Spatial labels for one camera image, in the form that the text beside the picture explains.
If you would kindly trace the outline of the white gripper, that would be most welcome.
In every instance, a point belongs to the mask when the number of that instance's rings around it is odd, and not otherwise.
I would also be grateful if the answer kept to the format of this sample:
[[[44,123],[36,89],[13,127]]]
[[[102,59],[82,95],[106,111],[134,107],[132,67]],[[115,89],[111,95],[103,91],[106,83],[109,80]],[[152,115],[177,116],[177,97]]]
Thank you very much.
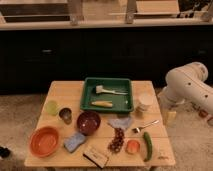
[[[172,108],[181,101],[181,98],[170,87],[164,87],[158,94],[158,99],[164,124],[168,126],[175,120],[177,114]]]

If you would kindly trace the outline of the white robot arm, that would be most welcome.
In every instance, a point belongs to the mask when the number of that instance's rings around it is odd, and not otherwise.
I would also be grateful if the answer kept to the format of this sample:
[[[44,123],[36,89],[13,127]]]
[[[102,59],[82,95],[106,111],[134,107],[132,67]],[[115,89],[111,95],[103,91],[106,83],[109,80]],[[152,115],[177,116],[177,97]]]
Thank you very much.
[[[164,125],[169,125],[176,115],[174,107],[186,100],[213,115],[213,87],[205,83],[207,78],[208,69],[201,62],[192,62],[167,72],[166,86],[157,95]]]

